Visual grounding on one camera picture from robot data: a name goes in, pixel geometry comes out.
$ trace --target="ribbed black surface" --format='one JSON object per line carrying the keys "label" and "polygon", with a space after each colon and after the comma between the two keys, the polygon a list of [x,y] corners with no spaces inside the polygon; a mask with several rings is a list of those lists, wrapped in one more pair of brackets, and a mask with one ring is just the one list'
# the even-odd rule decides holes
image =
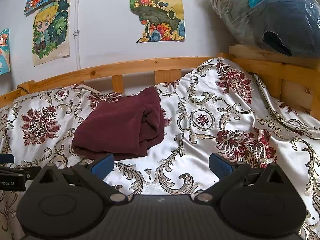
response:
{"label": "ribbed black surface", "polygon": [[[112,207],[92,231],[74,240],[254,240],[229,229],[214,209],[193,203],[188,195],[137,195],[125,206]],[[298,236],[281,238],[300,240]]]}

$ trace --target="wooden bed frame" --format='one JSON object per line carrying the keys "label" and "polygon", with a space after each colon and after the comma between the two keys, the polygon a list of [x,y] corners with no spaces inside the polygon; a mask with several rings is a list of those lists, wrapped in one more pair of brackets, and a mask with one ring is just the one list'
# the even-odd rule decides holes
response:
{"label": "wooden bed frame", "polygon": [[[181,69],[196,68],[212,57],[156,58],[119,62],[85,68],[35,82],[18,85],[18,88],[0,96],[0,107],[28,93],[83,83],[87,80],[112,76],[115,92],[124,92],[123,74],[146,71],[155,72],[155,84],[174,81],[181,77]],[[240,65],[247,72],[257,73],[267,86],[271,96],[280,99],[282,81],[291,81],[314,90],[310,114],[320,120],[320,60],[293,58],[242,45],[230,46],[230,53],[220,53]]]}

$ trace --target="maroon folded garment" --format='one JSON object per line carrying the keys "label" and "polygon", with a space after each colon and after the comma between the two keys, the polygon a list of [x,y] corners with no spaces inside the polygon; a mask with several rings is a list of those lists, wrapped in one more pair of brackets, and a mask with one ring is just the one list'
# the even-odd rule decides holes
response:
{"label": "maroon folded garment", "polygon": [[76,129],[73,150],[90,159],[112,153],[115,160],[147,156],[164,138],[164,116],[155,87],[117,103],[101,101]]}

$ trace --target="silver screw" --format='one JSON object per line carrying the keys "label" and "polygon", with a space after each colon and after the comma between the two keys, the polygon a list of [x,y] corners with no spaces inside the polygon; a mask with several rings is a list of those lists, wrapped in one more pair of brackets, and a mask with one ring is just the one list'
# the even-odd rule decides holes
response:
{"label": "silver screw", "polygon": [[198,200],[203,202],[208,202],[213,199],[213,197],[208,193],[201,193],[197,196]]}
{"label": "silver screw", "polygon": [[110,199],[113,201],[113,202],[121,202],[121,201],[124,201],[125,200],[125,195],[121,194],[121,193],[116,193],[116,194],[112,194],[110,196]]}

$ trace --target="satin fabric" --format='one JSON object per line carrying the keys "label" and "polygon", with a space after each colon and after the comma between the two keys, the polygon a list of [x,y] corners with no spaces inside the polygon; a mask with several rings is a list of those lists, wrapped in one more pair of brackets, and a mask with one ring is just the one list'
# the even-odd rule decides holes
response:
{"label": "satin fabric", "polygon": [[[277,162],[308,210],[301,237],[319,239],[318,120],[272,98],[257,75],[250,76],[223,58],[210,59],[183,78],[155,87],[165,118],[164,140],[146,157],[116,162],[106,183],[129,198],[133,194],[194,197],[219,180],[208,165],[213,152],[252,167]],[[15,155],[15,163],[7,166],[50,162],[63,168],[90,163],[70,147],[74,130],[101,100],[117,98],[83,85],[17,98],[0,109],[0,149]],[[1,240],[23,236],[15,213],[22,195],[0,191]]]}

